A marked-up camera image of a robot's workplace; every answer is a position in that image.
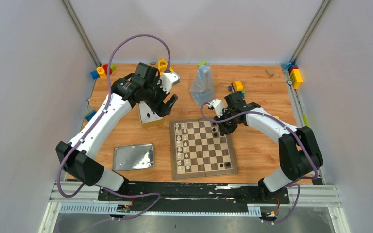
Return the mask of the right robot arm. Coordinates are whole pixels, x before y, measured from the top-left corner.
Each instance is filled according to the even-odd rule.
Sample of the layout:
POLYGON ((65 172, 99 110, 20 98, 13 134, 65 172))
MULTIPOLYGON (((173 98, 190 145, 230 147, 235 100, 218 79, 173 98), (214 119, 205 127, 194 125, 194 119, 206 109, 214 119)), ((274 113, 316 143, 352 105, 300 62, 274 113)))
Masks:
POLYGON ((271 202, 278 190, 297 180, 318 177, 323 157, 310 127, 285 123, 259 104, 247 103, 238 92, 227 95, 225 101, 214 99, 207 104, 215 111, 211 122, 218 125, 221 135, 231 134, 243 124, 260 131, 278 145, 279 168, 258 183, 261 201, 271 202))

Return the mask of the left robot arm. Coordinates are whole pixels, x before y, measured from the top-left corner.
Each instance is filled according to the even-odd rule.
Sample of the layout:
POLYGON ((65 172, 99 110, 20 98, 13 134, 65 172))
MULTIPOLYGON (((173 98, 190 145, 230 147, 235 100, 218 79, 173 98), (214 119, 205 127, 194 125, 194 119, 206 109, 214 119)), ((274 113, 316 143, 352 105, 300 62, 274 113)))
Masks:
POLYGON ((174 94, 165 99, 179 82, 180 76, 175 72, 160 74, 158 69, 145 63, 139 63, 135 72, 114 81, 111 93, 87 125, 69 142, 57 144, 55 151, 61 170, 87 186, 107 188, 115 199, 125 200, 129 196, 127 179, 105 168, 95 158, 116 124, 136 104, 145 103, 159 117, 170 114, 178 97, 174 94))

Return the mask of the wooden chess board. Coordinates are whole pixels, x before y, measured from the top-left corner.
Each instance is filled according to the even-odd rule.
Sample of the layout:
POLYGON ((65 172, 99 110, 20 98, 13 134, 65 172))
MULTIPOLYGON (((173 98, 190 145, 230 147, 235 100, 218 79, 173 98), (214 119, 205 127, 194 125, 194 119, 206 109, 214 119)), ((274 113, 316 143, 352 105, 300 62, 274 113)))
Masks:
POLYGON ((172 178, 175 180, 237 174, 231 136, 216 123, 188 119, 169 123, 172 178))

